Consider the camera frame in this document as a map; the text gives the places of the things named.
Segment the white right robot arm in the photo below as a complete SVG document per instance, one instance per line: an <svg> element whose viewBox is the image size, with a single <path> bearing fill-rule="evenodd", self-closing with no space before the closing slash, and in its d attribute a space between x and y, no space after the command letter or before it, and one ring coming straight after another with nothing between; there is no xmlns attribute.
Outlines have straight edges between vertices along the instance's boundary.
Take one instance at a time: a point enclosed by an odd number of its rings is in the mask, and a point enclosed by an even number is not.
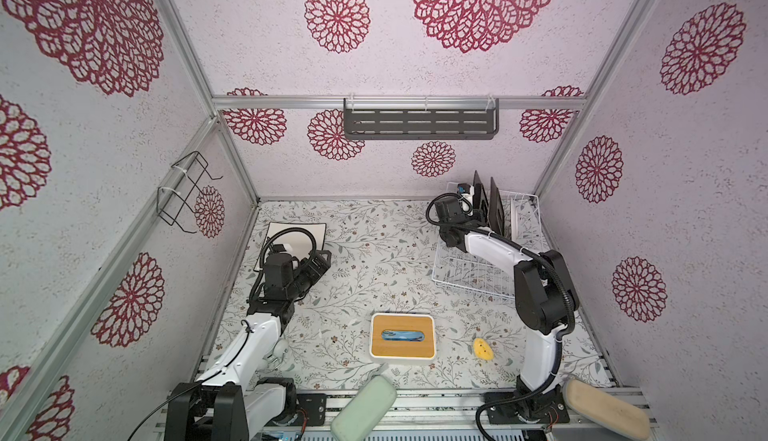
<svg viewBox="0 0 768 441"><path fill-rule="evenodd" d="M426 208L429 224L443 243L479 257L513 277L518 317L527 327L526 354L513 397L506 404L542 403L554 389L562 362L563 339L576 326L578 299L560 253L536 253L469 215L469 203L443 193Z"/></svg>

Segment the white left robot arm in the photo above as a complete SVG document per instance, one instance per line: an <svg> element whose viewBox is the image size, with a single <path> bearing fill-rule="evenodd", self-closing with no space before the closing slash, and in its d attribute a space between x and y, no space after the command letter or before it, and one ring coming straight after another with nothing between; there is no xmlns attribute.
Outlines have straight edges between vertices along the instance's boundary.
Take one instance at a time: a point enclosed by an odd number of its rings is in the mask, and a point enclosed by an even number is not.
<svg viewBox="0 0 768 441"><path fill-rule="evenodd" d="M180 383L167 401L165 440L250 440L268 425L307 427L324 420L323 395L301 404L295 381L266 377L249 390L268 359L283 348L283 334L303 300L331 267L332 254L313 249L298 259L278 249L260 262L241 331L211 368Z"/></svg>

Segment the white square plate black rim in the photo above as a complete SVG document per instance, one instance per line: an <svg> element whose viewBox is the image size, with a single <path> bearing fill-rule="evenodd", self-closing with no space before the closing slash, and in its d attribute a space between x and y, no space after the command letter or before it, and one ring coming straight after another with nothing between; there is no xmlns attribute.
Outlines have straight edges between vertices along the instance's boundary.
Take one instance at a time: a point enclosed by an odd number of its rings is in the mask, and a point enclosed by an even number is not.
<svg viewBox="0 0 768 441"><path fill-rule="evenodd" d="M271 222L268 225L253 271L255 273L260 272L263 260L266 260L279 246L282 246L288 254L295 256L299 260L299 265L305 258L310 257L312 249L315 249L317 257L328 260L328 256L323 254L326 230L327 225L325 223Z"/></svg>

